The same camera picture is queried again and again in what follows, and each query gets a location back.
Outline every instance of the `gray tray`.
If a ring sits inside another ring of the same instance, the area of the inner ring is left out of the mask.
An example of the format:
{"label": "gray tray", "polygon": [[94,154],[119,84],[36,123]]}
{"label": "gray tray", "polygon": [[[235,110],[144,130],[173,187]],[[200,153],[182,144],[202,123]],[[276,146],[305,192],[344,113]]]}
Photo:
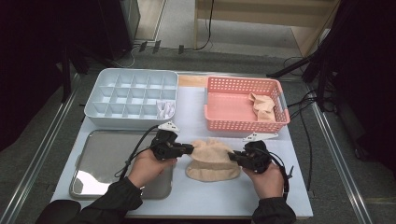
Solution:
{"label": "gray tray", "polygon": [[[90,133],[76,163],[70,184],[70,195],[79,200],[92,200],[106,193],[108,185],[117,182],[114,174],[128,160],[144,132],[97,130]],[[150,133],[140,145],[150,145],[155,133]],[[134,161],[126,175],[129,174]],[[167,168],[143,189],[142,199],[166,198],[172,189],[173,167]]]}

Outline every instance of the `human hand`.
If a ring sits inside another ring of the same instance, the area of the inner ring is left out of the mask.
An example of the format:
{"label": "human hand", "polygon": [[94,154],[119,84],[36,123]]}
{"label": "human hand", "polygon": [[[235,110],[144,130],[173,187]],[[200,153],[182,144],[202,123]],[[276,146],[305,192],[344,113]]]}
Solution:
{"label": "human hand", "polygon": [[257,174],[246,168],[243,168],[243,171],[253,181],[254,189],[260,199],[282,197],[284,180],[278,166],[271,162],[268,169],[262,174]]}
{"label": "human hand", "polygon": [[144,187],[149,181],[157,177],[166,167],[169,167],[177,162],[177,159],[169,159],[158,161],[152,150],[148,149],[140,153],[134,159],[131,173],[129,173],[129,180],[137,187]]}

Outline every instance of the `light blue compartment organizer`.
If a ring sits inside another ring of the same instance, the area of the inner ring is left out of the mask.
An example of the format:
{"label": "light blue compartment organizer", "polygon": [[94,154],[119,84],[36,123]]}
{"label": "light blue compartment organizer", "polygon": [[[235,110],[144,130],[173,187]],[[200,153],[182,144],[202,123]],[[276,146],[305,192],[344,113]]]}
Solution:
{"label": "light blue compartment organizer", "polygon": [[176,108],[178,74],[172,71],[107,68],[92,89],[85,115],[98,127],[146,130],[159,119],[157,101]]}

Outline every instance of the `person's left hand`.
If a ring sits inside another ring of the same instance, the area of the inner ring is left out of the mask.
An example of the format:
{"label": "person's left hand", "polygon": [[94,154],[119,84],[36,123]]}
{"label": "person's left hand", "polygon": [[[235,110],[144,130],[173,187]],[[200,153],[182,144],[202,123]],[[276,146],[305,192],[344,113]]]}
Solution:
{"label": "person's left hand", "polygon": [[134,165],[128,178],[137,188],[142,188],[162,173],[166,167],[176,162],[177,159],[158,161],[152,150],[148,149],[134,159]]}

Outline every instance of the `folded beige garment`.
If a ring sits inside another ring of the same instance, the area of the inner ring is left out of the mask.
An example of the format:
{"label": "folded beige garment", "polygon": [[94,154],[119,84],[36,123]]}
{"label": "folded beige garment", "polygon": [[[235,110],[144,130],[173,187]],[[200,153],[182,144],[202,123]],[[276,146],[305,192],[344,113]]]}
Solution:
{"label": "folded beige garment", "polygon": [[194,151],[191,153],[193,161],[186,170],[188,177],[200,181],[220,181],[239,176],[240,167],[228,157],[228,152],[233,150],[224,143],[208,138],[206,142],[196,140],[191,144]]}
{"label": "folded beige garment", "polygon": [[257,115],[257,121],[276,121],[274,106],[275,103],[271,97],[266,95],[256,95],[251,93],[248,96],[250,101],[253,101],[253,112]]}

